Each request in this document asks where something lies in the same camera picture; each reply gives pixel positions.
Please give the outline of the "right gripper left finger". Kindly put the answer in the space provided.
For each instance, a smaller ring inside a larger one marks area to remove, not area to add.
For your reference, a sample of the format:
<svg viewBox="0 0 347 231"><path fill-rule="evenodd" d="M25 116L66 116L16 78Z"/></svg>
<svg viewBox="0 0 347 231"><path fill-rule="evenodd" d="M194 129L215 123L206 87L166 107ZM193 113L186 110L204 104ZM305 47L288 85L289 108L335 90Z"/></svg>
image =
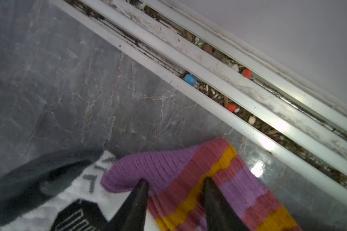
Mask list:
<svg viewBox="0 0 347 231"><path fill-rule="evenodd" d="M143 231L149 183L141 179L103 231Z"/></svg>

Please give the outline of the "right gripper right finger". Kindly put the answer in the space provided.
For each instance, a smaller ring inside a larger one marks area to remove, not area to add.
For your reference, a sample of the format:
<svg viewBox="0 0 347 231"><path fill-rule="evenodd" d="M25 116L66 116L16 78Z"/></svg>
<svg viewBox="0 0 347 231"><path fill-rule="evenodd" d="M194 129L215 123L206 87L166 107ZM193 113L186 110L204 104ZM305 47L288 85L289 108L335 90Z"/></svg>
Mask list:
<svg viewBox="0 0 347 231"><path fill-rule="evenodd" d="M242 222L231 208L212 178L207 177L203 186L204 208L209 231L247 231L248 227Z"/></svg>

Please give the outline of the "white sport sock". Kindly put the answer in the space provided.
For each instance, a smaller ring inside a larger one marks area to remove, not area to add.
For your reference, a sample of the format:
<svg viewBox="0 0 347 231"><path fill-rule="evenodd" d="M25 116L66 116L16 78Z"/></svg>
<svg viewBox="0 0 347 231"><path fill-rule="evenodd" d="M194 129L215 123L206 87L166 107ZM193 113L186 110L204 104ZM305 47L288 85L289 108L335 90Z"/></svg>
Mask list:
<svg viewBox="0 0 347 231"><path fill-rule="evenodd" d="M116 162L107 150L63 150L0 177L0 230L104 230L129 195L101 184Z"/></svg>

